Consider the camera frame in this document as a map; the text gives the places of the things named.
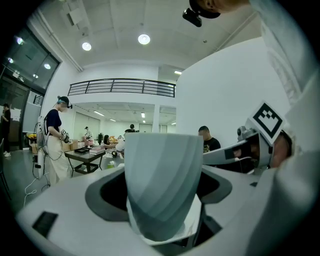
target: white ceiling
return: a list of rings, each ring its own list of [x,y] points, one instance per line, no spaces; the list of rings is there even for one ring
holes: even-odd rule
[[[142,103],[127,103],[127,102],[100,102],[100,103],[79,103],[78,108],[94,113],[98,111],[104,115],[106,121],[109,119],[117,122],[143,123],[152,124],[154,121],[155,106],[152,104]],[[141,113],[145,113],[145,118],[142,118]],[[161,106],[159,124],[170,125],[176,121],[176,109],[172,107]]]
[[[41,11],[82,67],[131,59],[185,69],[222,49],[256,17],[246,6],[213,20],[203,18],[197,28],[182,18],[188,7],[189,0],[48,0]],[[80,19],[72,26],[67,14],[77,9]],[[139,44],[140,34],[148,34],[151,42]],[[255,37],[249,29],[246,39]],[[84,51],[83,42],[92,50]]]

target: floor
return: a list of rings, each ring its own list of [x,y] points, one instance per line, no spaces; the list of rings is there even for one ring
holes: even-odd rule
[[[33,154],[30,150],[18,150],[11,152],[11,156],[4,158],[4,175],[5,179],[8,183],[10,189],[11,201],[11,209],[13,214],[17,214],[24,206],[25,200],[25,188],[33,182],[35,179],[32,173],[33,169]],[[100,159],[93,161],[94,164],[99,164]],[[80,164],[79,161],[71,160],[71,164],[73,166],[77,166]],[[107,159],[102,158],[101,162],[102,169],[106,169],[107,167]],[[38,169],[34,169],[35,175],[37,175]],[[73,177],[82,176],[82,174],[74,172]],[[29,186],[26,190],[27,193],[36,190],[36,193],[30,194],[26,197],[25,205],[30,203],[33,199],[41,194],[42,191],[45,191],[47,180],[45,177],[42,177],[40,180],[34,181],[34,183]]]

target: standing person in white pants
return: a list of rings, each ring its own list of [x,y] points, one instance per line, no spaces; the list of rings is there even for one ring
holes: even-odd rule
[[[60,112],[67,112],[69,108],[69,99],[66,96],[59,97],[53,109],[46,116],[46,128],[49,132],[47,139],[47,152],[50,158],[52,168],[49,171],[50,185],[53,186],[58,181],[71,178],[69,163],[64,154],[62,141],[65,139],[60,132],[62,122],[59,117]]]

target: ceiling pipe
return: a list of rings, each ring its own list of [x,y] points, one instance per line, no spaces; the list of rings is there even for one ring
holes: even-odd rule
[[[60,42],[59,38],[56,36],[52,28],[50,27],[49,23],[47,22],[43,13],[36,9],[34,12],[36,18],[40,21],[41,25],[43,26],[44,30],[47,32],[50,38],[54,41],[54,43],[60,48],[63,54],[67,57],[67,59],[72,63],[72,65],[79,71],[82,72],[84,69],[76,62],[76,60],[71,56],[71,54],[67,51],[67,49],[63,46]]]

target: navy t-shirt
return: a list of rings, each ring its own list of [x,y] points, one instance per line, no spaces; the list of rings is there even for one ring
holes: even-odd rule
[[[56,129],[59,132],[59,127],[61,126],[61,120],[59,117],[59,112],[56,109],[51,109],[46,116],[46,129],[48,130],[48,127],[53,126],[54,129]]]

